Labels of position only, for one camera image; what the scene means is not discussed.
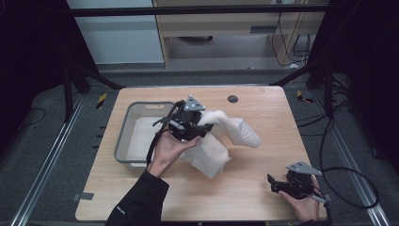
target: black metal pole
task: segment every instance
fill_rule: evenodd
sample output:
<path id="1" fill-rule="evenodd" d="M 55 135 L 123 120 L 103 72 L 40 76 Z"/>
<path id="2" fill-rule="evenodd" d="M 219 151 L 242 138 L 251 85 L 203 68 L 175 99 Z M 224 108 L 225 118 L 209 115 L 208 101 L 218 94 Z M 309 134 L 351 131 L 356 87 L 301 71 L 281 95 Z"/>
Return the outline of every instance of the black metal pole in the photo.
<path id="1" fill-rule="evenodd" d="M 221 13 L 262 13 L 262 12 L 318 12 L 340 10 L 344 6 L 330 4 L 292 5 L 237 5 L 197 7 L 155 7 L 155 8 L 79 8 L 69 10 L 48 10 L 46 13 L 72 17 L 142 16 L 176 14 L 221 14 Z"/>

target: white cabinet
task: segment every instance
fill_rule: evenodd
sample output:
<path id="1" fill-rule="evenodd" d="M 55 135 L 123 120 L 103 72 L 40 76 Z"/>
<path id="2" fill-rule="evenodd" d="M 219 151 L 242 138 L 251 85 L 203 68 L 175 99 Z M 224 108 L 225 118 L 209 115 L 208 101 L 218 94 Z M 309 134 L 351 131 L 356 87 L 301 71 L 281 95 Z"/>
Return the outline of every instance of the white cabinet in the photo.
<path id="1" fill-rule="evenodd" d="M 67 0 L 70 8 L 152 7 L 152 0 Z M 154 16 L 76 17 L 99 69 L 164 63 Z"/>

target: right hand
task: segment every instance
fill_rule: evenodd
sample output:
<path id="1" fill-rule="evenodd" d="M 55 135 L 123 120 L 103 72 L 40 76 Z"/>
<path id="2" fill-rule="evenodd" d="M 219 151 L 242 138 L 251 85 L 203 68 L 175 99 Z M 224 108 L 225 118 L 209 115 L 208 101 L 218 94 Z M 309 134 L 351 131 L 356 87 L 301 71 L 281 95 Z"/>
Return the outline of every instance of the right hand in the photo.
<path id="1" fill-rule="evenodd" d="M 311 181 L 315 187 L 319 188 L 316 179 L 312 177 Z M 282 190 L 279 191 L 279 195 L 291 204 L 295 215 L 300 222 L 306 222 L 311 219 L 314 221 L 319 220 L 319 202 L 314 200 L 312 197 L 308 196 L 303 200 L 297 200 Z"/>

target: wooden table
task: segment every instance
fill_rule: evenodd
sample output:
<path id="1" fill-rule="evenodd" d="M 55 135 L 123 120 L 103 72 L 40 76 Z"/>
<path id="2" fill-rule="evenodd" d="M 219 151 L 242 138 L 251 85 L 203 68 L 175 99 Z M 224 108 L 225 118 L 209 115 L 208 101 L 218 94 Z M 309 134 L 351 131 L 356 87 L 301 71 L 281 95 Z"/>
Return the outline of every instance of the wooden table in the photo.
<path id="1" fill-rule="evenodd" d="M 262 140 L 258 149 L 232 146 L 226 139 L 231 161 L 215 179 L 183 160 L 178 160 L 163 179 L 170 184 L 162 220 L 289 220 L 295 219 L 290 205 L 271 192 L 270 173 L 284 181 L 287 165 L 309 162 L 291 108 L 280 87 L 163 87 L 122 89 L 107 124 L 81 200 L 79 220 L 106 220 L 109 213 L 136 182 L 144 169 L 127 170 L 114 158 L 123 118 L 129 104 L 137 101 L 185 100 L 189 94 L 207 110 L 223 110 L 229 117 L 243 118 Z M 228 102 L 236 95 L 238 102 Z M 326 216 L 321 208 L 321 217 Z"/>

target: left hand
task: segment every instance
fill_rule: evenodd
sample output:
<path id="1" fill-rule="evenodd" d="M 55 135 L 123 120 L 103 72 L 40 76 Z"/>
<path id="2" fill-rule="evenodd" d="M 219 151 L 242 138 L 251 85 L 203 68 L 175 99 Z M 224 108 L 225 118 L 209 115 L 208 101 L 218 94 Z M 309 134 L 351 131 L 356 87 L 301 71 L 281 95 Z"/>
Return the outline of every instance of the left hand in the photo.
<path id="1" fill-rule="evenodd" d="M 154 157 L 147 171 L 155 177 L 161 177 L 185 150 L 195 147 L 199 140 L 200 136 L 190 141 L 180 141 L 169 130 L 165 131 L 155 146 Z"/>

